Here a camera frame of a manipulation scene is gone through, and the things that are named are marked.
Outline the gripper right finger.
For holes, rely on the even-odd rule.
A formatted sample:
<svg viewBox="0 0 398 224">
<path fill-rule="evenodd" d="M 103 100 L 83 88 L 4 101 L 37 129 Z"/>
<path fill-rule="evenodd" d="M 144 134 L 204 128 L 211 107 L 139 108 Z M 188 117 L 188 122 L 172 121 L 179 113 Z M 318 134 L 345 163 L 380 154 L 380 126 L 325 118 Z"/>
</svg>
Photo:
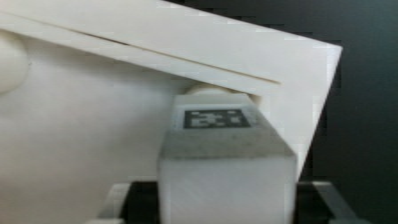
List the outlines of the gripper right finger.
<svg viewBox="0 0 398 224">
<path fill-rule="evenodd" d="M 297 184 L 293 224 L 373 224 L 357 216 L 330 182 Z"/>
</svg>

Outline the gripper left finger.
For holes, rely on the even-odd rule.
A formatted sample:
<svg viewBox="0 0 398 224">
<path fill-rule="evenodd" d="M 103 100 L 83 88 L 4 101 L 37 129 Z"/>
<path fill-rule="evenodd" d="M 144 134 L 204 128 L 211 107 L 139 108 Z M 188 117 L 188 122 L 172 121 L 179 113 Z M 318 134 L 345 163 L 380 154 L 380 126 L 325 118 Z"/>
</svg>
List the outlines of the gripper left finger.
<svg viewBox="0 0 398 224">
<path fill-rule="evenodd" d="M 87 224 L 160 224 L 158 185 L 155 181 L 117 183 L 103 208 Z"/>
</svg>

